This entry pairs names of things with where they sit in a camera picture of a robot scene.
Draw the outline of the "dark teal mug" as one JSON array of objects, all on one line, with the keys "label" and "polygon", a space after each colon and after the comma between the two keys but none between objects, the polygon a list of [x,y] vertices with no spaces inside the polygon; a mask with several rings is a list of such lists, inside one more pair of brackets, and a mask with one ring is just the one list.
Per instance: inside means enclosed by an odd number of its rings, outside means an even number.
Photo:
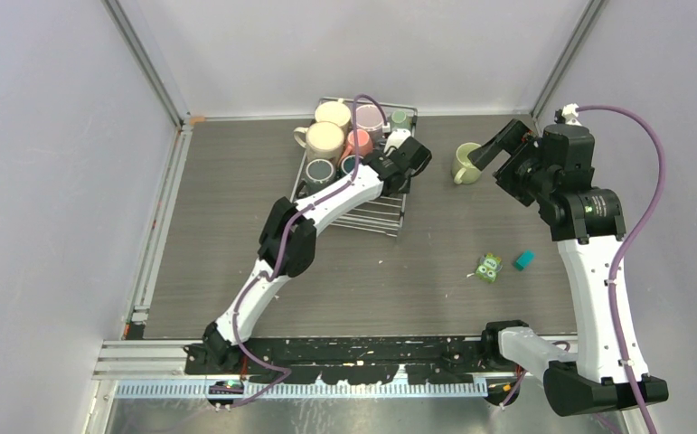
[{"label": "dark teal mug", "polygon": [[342,178],[350,179],[353,176],[354,168],[360,165],[362,158],[356,155],[349,155],[343,158],[339,165],[339,175]]}]

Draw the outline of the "light green mug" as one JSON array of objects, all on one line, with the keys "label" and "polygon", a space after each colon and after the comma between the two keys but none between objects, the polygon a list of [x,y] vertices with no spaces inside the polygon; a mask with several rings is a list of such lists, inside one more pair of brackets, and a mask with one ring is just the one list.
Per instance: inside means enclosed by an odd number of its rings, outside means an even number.
[{"label": "light green mug", "polygon": [[469,154],[480,147],[481,145],[475,142],[466,142],[457,147],[451,167],[455,184],[474,184],[479,180],[482,171],[470,161]]}]

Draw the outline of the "dark grey mug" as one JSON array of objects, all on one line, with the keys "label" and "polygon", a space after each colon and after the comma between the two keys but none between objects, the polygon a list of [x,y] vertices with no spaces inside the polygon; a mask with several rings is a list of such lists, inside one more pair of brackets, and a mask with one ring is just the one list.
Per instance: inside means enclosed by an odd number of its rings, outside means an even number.
[{"label": "dark grey mug", "polygon": [[314,159],[310,161],[296,188],[296,198],[304,198],[318,193],[335,180],[335,168],[331,161]]}]

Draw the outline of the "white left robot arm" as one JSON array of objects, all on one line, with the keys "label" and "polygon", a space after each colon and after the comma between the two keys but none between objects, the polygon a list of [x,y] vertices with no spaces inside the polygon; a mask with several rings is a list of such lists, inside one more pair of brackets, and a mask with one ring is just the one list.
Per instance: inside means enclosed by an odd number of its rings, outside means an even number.
[{"label": "white left robot arm", "polygon": [[303,274],[316,256],[324,229],[357,206],[404,190],[432,159],[415,137],[391,151],[374,150],[354,161],[353,171],[299,201],[283,197],[271,208],[259,237],[258,258],[230,307],[203,333],[207,362],[218,373],[234,373],[260,316],[278,291]]}]

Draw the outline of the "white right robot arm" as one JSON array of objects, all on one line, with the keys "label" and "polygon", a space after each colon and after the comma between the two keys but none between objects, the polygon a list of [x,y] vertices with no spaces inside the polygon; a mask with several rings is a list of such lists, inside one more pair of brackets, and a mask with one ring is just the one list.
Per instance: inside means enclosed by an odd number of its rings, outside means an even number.
[{"label": "white right robot arm", "polygon": [[574,353],[539,337],[521,320],[490,322],[481,359],[493,371],[520,367],[540,380],[561,416],[630,410],[666,401],[667,382],[640,352],[618,251],[626,242],[621,202],[592,183],[595,139],[586,127],[552,124],[540,136],[520,120],[507,123],[469,155],[483,169],[505,152],[499,187],[523,205],[537,204],[570,281],[577,327]]}]

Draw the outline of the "salmon pink mug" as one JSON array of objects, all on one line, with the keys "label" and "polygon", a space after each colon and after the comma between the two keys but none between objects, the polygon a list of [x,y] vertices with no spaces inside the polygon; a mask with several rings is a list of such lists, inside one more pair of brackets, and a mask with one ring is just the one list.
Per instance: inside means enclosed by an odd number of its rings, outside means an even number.
[{"label": "salmon pink mug", "polygon": [[364,157],[373,151],[372,139],[363,129],[358,129],[356,131],[356,135],[353,134],[352,130],[348,131],[344,141],[344,151],[338,160],[338,165],[340,165],[341,160],[346,156],[354,155],[355,149],[358,149],[358,154],[361,157]]}]

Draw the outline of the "small sage green cup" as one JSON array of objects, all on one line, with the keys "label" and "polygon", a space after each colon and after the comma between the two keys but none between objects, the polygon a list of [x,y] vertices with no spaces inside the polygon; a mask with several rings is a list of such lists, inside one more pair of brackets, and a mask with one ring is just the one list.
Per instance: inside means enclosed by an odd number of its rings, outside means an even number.
[{"label": "small sage green cup", "polygon": [[408,111],[396,109],[388,116],[387,120],[389,133],[399,130],[412,132],[413,116]]}]

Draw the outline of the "mauve pink mug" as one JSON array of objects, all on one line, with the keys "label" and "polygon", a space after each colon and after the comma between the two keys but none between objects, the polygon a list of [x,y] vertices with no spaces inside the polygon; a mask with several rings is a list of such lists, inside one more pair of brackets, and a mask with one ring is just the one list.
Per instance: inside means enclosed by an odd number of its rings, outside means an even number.
[{"label": "mauve pink mug", "polygon": [[369,135],[374,144],[378,144],[382,140],[386,121],[379,108],[373,104],[360,104],[356,107],[355,112],[349,108],[349,113],[352,115],[352,125],[349,127],[348,137],[353,136],[353,127],[358,127]]}]

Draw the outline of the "cream mug front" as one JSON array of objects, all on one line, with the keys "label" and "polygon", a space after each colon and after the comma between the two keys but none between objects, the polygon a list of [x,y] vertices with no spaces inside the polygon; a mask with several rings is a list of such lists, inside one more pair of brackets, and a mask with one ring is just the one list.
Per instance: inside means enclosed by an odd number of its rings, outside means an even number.
[{"label": "cream mug front", "polygon": [[322,121],[309,127],[296,127],[293,138],[305,149],[307,162],[324,159],[335,164],[344,151],[345,133],[332,122]]}]

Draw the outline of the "cream mug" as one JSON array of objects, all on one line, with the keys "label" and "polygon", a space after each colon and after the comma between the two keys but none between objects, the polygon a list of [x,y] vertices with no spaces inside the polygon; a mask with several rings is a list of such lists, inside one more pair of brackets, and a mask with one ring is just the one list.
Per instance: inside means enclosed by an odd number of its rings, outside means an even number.
[{"label": "cream mug", "polygon": [[327,100],[317,106],[315,121],[335,124],[346,133],[351,126],[352,112],[345,104],[345,99]]},{"label": "cream mug", "polygon": [[309,127],[296,127],[293,138],[305,149],[307,162],[324,159],[335,164],[344,151],[345,133],[332,122],[322,121]]}]

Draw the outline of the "cream mug back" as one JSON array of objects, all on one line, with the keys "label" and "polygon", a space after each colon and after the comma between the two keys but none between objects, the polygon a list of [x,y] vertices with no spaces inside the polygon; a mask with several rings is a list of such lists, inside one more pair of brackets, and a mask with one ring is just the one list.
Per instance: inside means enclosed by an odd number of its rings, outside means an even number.
[{"label": "cream mug back", "polygon": [[317,106],[315,121],[335,124],[346,133],[351,126],[352,112],[345,104],[345,99],[327,100]]}]

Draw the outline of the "teal toy block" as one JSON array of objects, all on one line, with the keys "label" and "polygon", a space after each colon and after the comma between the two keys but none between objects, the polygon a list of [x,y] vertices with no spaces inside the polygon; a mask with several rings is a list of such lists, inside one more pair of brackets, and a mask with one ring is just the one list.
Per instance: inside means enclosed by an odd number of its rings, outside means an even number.
[{"label": "teal toy block", "polygon": [[525,250],[513,262],[513,266],[518,270],[527,269],[534,261],[535,253],[532,250]]}]

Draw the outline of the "green toy monster block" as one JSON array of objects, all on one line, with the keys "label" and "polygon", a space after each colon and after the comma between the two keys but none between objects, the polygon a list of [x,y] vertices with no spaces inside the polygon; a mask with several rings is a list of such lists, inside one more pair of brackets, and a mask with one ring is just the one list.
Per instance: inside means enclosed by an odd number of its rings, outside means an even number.
[{"label": "green toy monster block", "polygon": [[475,274],[487,283],[494,283],[502,269],[502,259],[492,253],[482,256],[476,266]]}]

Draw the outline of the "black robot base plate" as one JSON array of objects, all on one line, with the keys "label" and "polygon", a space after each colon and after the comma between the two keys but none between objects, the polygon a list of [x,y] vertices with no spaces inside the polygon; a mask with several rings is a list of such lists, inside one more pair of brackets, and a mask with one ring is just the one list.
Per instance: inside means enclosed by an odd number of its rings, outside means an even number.
[{"label": "black robot base plate", "polygon": [[518,372],[515,363],[473,336],[252,338],[245,347],[213,338],[188,344],[185,371],[231,375],[269,384],[289,369],[285,384],[388,384],[402,373],[413,385],[460,384],[472,373]]}]

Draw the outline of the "aluminium front rail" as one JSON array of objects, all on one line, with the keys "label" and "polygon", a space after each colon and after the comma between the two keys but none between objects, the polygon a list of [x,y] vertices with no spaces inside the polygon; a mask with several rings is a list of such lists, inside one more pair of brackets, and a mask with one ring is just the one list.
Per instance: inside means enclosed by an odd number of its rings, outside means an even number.
[{"label": "aluminium front rail", "polygon": [[280,383],[269,388],[262,380],[242,380],[231,374],[189,374],[184,371],[189,341],[107,341],[100,350],[92,379],[109,383],[120,399],[230,400],[256,393],[262,400],[283,399],[392,399],[485,397],[509,373],[477,371],[463,380],[412,381],[406,365],[377,382],[353,385],[347,379],[327,382],[319,373],[314,380]]}]

